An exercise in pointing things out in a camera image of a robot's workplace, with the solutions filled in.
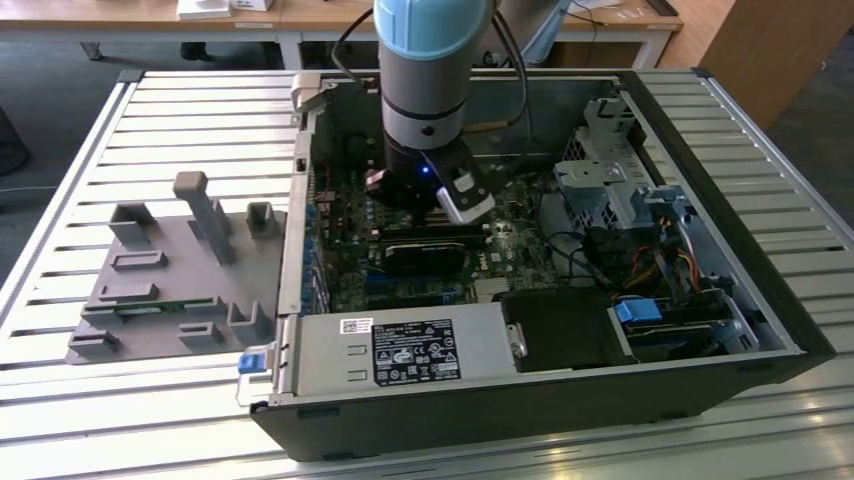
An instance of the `wooden cabinet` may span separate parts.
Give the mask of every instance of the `wooden cabinet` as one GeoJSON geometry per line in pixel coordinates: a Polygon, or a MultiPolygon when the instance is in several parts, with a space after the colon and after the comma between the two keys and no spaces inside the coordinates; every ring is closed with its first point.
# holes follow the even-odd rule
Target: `wooden cabinet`
{"type": "Polygon", "coordinates": [[[685,27],[659,67],[711,71],[770,127],[854,24],[854,0],[670,0],[685,27]]]}

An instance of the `white box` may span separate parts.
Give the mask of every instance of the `white box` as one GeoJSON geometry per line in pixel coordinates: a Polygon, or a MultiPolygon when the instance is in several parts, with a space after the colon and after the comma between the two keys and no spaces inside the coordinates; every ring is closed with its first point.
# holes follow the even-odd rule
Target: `white box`
{"type": "Polygon", "coordinates": [[[231,17],[228,0],[178,0],[179,20],[231,17]]]}
{"type": "Polygon", "coordinates": [[[274,0],[231,0],[231,8],[235,10],[255,10],[266,12],[270,10],[274,0]]]}

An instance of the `power supply label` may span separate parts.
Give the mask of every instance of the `power supply label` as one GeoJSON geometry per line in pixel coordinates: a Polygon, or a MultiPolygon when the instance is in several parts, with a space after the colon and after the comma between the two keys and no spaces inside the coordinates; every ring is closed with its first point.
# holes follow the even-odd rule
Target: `power supply label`
{"type": "Polygon", "coordinates": [[[450,319],[374,325],[371,332],[380,387],[463,378],[450,319]]]}

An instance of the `metal slatted table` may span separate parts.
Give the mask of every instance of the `metal slatted table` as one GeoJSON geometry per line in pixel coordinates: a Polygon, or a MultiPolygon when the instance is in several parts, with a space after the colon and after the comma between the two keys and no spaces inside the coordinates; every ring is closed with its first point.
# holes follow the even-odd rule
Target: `metal slatted table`
{"type": "MultiPolygon", "coordinates": [[[[202,169],[227,211],[287,207],[296,130],[288,72],[150,72],[115,87],[0,292],[4,479],[838,478],[854,473],[851,231],[714,80],[642,78],[839,356],[701,417],[298,464],[235,402],[238,354],[67,366],[70,332],[112,241],[118,201],[188,214],[202,169]]],[[[675,174],[650,145],[667,180],[675,174]]]]}

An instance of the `small circuit board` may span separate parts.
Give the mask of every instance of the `small circuit board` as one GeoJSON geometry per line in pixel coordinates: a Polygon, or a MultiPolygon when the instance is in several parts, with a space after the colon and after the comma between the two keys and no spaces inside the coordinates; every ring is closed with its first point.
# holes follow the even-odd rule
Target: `small circuit board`
{"type": "Polygon", "coordinates": [[[490,214],[461,227],[439,209],[415,221],[371,200],[363,175],[338,170],[316,183],[331,312],[478,303],[561,283],[534,222],[537,178],[517,179],[490,214]]]}

